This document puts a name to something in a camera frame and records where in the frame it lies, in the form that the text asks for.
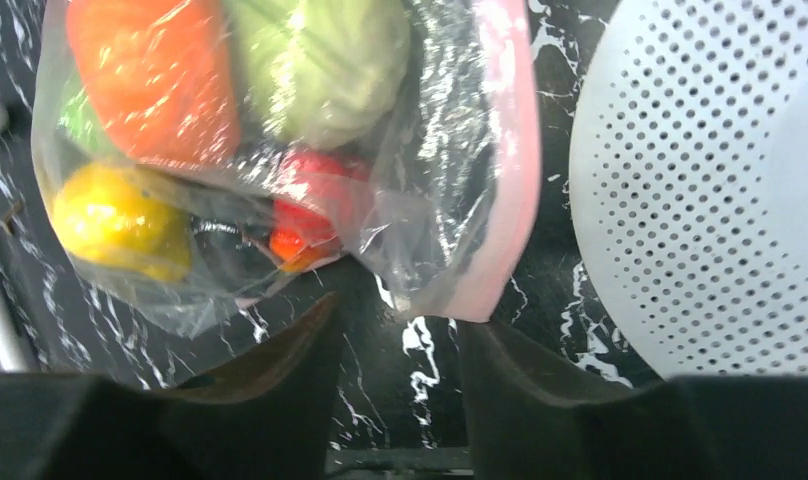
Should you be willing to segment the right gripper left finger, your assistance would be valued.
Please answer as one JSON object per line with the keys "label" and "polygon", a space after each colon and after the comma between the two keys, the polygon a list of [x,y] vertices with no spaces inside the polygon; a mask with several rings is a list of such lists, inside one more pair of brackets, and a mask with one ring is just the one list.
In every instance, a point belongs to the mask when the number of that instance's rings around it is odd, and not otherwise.
{"label": "right gripper left finger", "polygon": [[167,389],[0,373],[0,479],[321,479],[341,358],[328,294],[272,340]]}

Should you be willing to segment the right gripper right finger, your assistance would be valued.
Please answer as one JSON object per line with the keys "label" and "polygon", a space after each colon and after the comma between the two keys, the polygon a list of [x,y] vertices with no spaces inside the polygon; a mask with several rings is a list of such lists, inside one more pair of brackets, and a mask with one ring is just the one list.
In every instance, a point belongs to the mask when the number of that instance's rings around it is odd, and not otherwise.
{"label": "right gripper right finger", "polygon": [[808,376],[632,389],[501,323],[458,345],[479,479],[808,479]]}

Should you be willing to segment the red tomato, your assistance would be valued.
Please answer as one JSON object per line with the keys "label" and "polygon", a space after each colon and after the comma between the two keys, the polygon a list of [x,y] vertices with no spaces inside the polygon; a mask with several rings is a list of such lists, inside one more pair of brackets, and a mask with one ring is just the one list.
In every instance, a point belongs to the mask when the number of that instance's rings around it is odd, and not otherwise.
{"label": "red tomato", "polygon": [[[332,176],[364,183],[369,178],[369,169],[354,156],[336,157],[319,151],[298,150],[286,157],[281,173],[289,186],[302,187],[326,204],[337,200],[342,206],[337,216],[343,220],[353,215],[354,209],[351,201],[343,197],[343,184],[332,181]],[[280,270],[307,271],[340,254],[342,242],[328,216],[281,198],[273,202],[273,215],[269,249],[281,261]]]}

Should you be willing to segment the yellow bell pepper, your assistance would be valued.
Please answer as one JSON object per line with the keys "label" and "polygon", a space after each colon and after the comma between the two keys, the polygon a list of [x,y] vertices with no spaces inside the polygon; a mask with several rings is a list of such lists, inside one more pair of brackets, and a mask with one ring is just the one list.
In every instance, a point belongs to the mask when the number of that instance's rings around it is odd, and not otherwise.
{"label": "yellow bell pepper", "polygon": [[50,200],[51,225],[73,256],[103,267],[180,282],[192,267],[186,213],[143,189],[148,173],[90,163]]}

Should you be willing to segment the clear zip top bag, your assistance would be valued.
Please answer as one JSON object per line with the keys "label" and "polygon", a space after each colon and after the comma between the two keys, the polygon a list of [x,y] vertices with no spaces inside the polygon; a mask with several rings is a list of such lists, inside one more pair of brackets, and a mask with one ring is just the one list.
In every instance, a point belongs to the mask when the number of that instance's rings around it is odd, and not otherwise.
{"label": "clear zip top bag", "polygon": [[[78,73],[66,33],[72,1],[51,1],[32,125],[36,178],[50,200],[78,168],[98,162],[148,173],[143,189],[188,216],[192,267],[180,282],[92,264],[64,251],[92,286],[164,330],[194,337],[250,303],[343,257],[390,293],[399,316],[488,319],[519,261],[537,211],[541,161],[528,19],[521,1],[400,1],[411,25],[408,66],[394,106],[365,135],[321,150],[269,135],[248,87],[220,3],[240,123],[235,153],[187,168],[92,157],[58,125],[60,94]],[[281,178],[286,157],[313,150],[354,156],[364,183],[332,176],[354,214]],[[342,249],[312,269],[288,273],[269,249],[273,202],[287,199],[329,217]]]}

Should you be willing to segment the green cabbage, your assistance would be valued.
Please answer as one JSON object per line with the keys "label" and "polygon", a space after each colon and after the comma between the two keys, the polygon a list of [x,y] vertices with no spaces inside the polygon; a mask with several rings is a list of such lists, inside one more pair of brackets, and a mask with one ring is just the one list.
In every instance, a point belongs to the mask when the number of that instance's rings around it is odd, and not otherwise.
{"label": "green cabbage", "polygon": [[227,1],[248,87],[267,134],[331,150],[395,104],[411,47],[400,1]]}

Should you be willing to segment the green apple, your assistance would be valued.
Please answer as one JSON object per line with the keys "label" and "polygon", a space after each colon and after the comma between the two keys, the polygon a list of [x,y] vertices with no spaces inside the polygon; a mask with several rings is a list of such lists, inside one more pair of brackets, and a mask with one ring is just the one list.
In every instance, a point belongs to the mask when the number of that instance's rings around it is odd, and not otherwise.
{"label": "green apple", "polygon": [[106,134],[76,71],[63,84],[58,125],[71,142],[92,157],[122,156]]}

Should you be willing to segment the orange fruit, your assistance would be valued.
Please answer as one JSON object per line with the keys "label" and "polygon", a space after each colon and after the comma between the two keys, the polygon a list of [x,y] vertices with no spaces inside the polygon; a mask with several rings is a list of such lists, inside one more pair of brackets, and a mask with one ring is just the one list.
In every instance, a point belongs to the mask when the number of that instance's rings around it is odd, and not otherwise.
{"label": "orange fruit", "polygon": [[66,33],[109,138],[139,163],[201,168],[240,142],[217,1],[72,1]]}

